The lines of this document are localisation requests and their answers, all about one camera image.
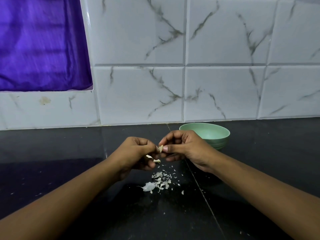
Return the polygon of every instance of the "bowl rim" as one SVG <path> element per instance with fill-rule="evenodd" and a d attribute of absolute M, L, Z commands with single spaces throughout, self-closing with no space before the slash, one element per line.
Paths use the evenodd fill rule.
<path fill-rule="evenodd" d="M 179 130 L 181 130 L 181 127 L 184 126 L 184 125 L 189 125 L 189 124 L 206 124 L 206 125 L 212 125 L 212 126 L 218 126 L 218 127 L 221 127 L 225 130 L 228 131 L 228 135 L 225 136 L 225 137 L 221 137 L 221 138 L 218 138 L 218 139 L 205 139 L 205 138 L 202 138 L 204 140 L 220 140 L 220 139 L 225 139 L 225 138 L 228 138 L 230 136 L 230 130 L 228 130 L 227 128 L 221 126 L 221 125 L 217 125 L 217 124 L 211 124 L 211 123 L 205 123 L 205 122 L 192 122 L 192 123 L 186 123 L 186 124 L 183 124 L 179 127 Z"/>

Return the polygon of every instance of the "person's right arm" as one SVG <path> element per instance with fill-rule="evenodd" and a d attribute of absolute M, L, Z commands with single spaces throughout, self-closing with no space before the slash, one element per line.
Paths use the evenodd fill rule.
<path fill-rule="evenodd" d="M 213 173 L 294 239 L 320 239 L 320 198 L 298 190 L 208 145 L 194 131 L 176 130 L 159 143 Z M 181 156 L 167 157 L 167 161 Z"/>

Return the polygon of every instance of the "person's right hand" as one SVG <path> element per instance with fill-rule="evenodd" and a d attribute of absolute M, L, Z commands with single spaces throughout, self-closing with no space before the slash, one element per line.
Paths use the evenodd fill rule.
<path fill-rule="evenodd" d="M 187 157 L 202 171 L 212 172 L 210 160 L 217 151 L 193 130 L 171 131 L 160 141 L 159 146 L 161 145 L 164 145 L 161 157 L 166 157 L 166 161 L 172 162 Z"/>

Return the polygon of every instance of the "purple curtain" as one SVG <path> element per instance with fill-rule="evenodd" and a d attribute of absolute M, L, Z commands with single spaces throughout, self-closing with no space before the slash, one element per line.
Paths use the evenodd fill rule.
<path fill-rule="evenodd" d="M 90 86 L 80 0 L 0 0 L 0 91 Z"/>

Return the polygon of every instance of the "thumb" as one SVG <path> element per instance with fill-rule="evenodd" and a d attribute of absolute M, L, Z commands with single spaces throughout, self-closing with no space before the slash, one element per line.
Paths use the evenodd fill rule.
<path fill-rule="evenodd" d="M 156 152 L 157 147 L 155 144 L 139 145 L 141 156 L 145 156 L 151 152 Z"/>
<path fill-rule="evenodd" d="M 186 154 L 186 145 L 185 144 L 172 144 L 172 145 L 165 145 L 162 148 L 163 152 L 166 153 L 181 153 Z"/>

